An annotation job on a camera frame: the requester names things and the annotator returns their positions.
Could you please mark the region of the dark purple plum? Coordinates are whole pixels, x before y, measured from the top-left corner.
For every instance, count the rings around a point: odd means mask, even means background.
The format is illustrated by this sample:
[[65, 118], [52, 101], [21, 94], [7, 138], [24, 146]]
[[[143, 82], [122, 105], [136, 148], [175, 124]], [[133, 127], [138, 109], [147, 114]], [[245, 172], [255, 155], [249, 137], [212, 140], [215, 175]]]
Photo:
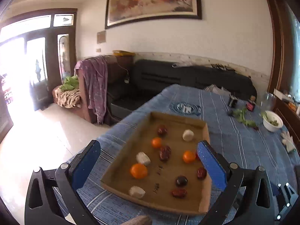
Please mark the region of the dark purple plum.
[[182, 187], [186, 186], [187, 184], [188, 184], [188, 179], [186, 176], [183, 176], [183, 175], [178, 176], [175, 180], [175, 185], [177, 187], [182, 188]]

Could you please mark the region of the large orange tangerine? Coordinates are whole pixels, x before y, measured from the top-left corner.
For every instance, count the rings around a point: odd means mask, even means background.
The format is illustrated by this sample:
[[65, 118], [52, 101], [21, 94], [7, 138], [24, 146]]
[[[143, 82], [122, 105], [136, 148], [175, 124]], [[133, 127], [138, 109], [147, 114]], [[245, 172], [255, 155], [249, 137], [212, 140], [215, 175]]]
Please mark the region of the large orange tangerine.
[[136, 163], [130, 168], [130, 173], [135, 179], [144, 179], [148, 175], [148, 170], [144, 164]]

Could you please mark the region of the white knit work glove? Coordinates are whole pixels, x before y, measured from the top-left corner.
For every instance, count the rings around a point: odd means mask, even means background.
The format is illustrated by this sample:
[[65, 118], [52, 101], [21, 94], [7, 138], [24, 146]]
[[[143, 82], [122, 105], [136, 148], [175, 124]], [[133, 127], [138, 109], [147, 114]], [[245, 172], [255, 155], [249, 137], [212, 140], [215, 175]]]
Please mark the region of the white knit work glove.
[[285, 146], [287, 153], [295, 152], [296, 146], [293, 142], [293, 137], [288, 131], [281, 132], [282, 144]]

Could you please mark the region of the red tomato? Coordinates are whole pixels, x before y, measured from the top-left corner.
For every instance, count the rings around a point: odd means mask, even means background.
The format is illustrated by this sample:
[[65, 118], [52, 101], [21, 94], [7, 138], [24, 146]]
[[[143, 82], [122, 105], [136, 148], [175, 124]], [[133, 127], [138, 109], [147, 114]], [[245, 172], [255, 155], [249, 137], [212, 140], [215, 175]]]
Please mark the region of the red tomato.
[[196, 160], [200, 160], [200, 158], [199, 158], [199, 156], [198, 156], [198, 153], [197, 152], [195, 152], [195, 155], [196, 155]]

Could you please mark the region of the white plastic bowl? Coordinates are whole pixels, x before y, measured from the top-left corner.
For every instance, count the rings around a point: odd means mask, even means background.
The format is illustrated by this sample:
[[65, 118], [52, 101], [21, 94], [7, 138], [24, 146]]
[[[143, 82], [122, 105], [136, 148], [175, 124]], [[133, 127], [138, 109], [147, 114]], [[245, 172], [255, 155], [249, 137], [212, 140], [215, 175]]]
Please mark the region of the white plastic bowl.
[[273, 111], [264, 111], [262, 113], [263, 126], [269, 132], [276, 132], [283, 127], [283, 120]]

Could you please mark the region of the green leafy vegetable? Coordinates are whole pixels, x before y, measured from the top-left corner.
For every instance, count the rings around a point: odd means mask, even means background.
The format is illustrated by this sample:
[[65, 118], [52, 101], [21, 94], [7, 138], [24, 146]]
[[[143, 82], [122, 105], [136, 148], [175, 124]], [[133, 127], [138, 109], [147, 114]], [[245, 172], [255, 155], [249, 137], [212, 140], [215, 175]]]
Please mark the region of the green leafy vegetable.
[[258, 126], [255, 121], [246, 119], [247, 109], [235, 109], [227, 112], [228, 116], [234, 117], [239, 123], [242, 123], [245, 127], [258, 130]]

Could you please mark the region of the brown cardboard tray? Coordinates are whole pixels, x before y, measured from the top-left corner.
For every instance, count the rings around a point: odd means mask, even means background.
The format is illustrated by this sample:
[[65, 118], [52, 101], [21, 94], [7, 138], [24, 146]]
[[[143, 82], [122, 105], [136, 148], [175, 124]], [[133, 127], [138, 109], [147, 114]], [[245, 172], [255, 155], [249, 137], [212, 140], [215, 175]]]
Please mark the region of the brown cardboard tray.
[[[165, 125], [168, 130], [164, 137], [157, 134], [160, 125]], [[187, 129], [195, 134], [190, 142], [182, 138]], [[160, 149], [154, 149], [151, 145], [155, 137], [162, 139], [162, 147], [167, 145], [171, 148], [170, 158], [166, 162], [159, 159]], [[212, 180], [209, 176], [204, 180], [197, 179], [197, 169], [203, 166], [200, 160], [195, 160], [193, 163], [183, 161], [184, 152], [188, 150], [196, 152], [198, 143], [203, 140], [210, 141], [205, 121], [151, 112], [139, 123], [102, 176], [102, 187], [125, 200], [160, 211], [185, 215], [205, 214], [209, 209]], [[130, 173], [130, 168], [137, 163], [136, 155], [139, 152], [144, 152], [151, 160], [147, 166], [148, 175], [144, 179], [135, 179]], [[177, 187], [175, 181], [181, 175], [187, 177], [188, 184]], [[129, 195], [132, 186], [145, 190], [142, 199]], [[184, 199], [172, 196], [171, 191], [176, 188], [187, 191]]]

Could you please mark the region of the red labelled jar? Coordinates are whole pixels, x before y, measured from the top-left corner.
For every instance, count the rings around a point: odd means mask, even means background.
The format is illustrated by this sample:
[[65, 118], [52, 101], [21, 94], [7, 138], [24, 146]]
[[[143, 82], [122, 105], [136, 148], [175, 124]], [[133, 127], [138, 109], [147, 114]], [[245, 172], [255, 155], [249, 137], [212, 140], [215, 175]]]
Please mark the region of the red labelled jar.
[[256, 106], [256, 97], [254, 95], [250, 96], [250, 99], [248, 99], [246, 103], [246, 108], [253, 112]]

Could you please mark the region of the small black device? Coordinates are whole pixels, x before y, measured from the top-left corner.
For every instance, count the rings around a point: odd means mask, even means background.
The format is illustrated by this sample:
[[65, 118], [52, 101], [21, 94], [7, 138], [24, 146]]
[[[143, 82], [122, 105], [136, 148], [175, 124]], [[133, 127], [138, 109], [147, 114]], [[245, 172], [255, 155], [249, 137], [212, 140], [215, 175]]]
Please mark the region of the small black device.
[[234, 94], [229, 95], [229, 100], [228, 100], [228, 107], [229, 108], [236, 108], [238, 102], [238, 98]]

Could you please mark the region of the clear glass jar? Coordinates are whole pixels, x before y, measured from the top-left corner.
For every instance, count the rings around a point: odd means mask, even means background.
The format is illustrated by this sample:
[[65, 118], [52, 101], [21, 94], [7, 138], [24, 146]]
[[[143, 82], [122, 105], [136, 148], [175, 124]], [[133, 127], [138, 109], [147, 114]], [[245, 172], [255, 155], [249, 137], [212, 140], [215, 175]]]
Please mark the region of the clear glass jar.
[[265, 111], [273, 111], [275, 102], [276, 102], [276, 96], [270, 92], [265, 92], [262, 101], [260, 103], [261, 113]]

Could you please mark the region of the brown patterned blanket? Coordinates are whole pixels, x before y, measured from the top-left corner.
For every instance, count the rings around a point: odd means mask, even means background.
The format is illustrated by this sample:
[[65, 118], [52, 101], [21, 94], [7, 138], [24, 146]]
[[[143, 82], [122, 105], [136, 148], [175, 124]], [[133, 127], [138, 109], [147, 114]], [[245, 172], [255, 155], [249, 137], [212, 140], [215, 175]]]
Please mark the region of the brown patterned blanket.
[[61, 107], [71, 109], [81, 107], [80, 90], [66, 90], [62, 91], [59, 86], [52, 91], [53, 100]]

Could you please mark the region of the dark red jujube date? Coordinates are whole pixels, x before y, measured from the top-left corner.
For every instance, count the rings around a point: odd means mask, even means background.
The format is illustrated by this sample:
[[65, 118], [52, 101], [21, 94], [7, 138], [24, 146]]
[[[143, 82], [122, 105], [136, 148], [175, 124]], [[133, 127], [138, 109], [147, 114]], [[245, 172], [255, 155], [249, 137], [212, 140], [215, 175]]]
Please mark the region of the dark red jujube date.
[[164, 137], [167, 135], [167, 133], [168, 133], [168, 130], [165, 125], [162, 124], [162, 125], [158, 126], [158, 128], [157, 128], [158, 136]]

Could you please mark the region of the green cloth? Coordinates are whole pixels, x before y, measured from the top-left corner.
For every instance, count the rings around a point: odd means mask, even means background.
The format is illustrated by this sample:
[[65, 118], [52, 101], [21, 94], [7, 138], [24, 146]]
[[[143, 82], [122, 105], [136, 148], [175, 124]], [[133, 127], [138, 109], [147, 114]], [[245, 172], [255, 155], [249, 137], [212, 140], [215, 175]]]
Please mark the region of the green cloth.
[[63, 92], [79, 89], [79, 80], [77, 75], [66, 77], [64, 83], [59, 88]]

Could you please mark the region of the purple floral cloth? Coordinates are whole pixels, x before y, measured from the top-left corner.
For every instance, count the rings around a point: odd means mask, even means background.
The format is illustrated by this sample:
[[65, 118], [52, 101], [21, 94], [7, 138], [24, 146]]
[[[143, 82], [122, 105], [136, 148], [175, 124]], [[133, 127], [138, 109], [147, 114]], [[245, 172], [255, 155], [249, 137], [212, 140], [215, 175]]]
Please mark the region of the purple floral cloth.
[[78, 76], [83, 118], [102, 125], [107, 111], [108, 67], [104, 56], [80, 60], [74, 73]]

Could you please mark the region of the black leather sofa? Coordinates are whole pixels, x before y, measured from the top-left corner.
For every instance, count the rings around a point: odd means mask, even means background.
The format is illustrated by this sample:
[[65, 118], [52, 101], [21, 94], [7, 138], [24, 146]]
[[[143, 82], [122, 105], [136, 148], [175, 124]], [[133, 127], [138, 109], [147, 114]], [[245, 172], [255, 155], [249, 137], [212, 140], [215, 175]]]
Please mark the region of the black leather sofa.
[[198, 89], [216, 85], [241, 100], [257, 96], [251, 78], [234, 71], [174, 67], [170, 62], [141, 59], [131, 67], [128, 83], [121, 79], [107, 86], [108, 109], [114, 118], [122, 120], [172, 84]]

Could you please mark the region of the wooden door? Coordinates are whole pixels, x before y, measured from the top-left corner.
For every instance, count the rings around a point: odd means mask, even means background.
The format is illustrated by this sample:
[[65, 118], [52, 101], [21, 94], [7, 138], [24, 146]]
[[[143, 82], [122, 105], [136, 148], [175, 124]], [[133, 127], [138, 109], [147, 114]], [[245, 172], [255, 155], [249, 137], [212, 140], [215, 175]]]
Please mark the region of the wooden door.
[[1, 23], [1, 139], [13, 127], [12, 115], [26, 118], [53, 102], [62, 83], [60, 38], [70, 43], [68, 73], [76, 59], [76, 9], [43, 9]]

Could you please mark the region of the framed horse painting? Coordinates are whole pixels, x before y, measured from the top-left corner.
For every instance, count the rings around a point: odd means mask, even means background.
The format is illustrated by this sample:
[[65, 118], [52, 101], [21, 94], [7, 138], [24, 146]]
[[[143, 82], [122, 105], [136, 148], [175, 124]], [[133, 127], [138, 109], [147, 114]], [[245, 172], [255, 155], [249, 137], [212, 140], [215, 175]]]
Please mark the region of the framed horse painting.
[[105, 28], [168, 18], [201, 20], [201, 0], [107, 0]]

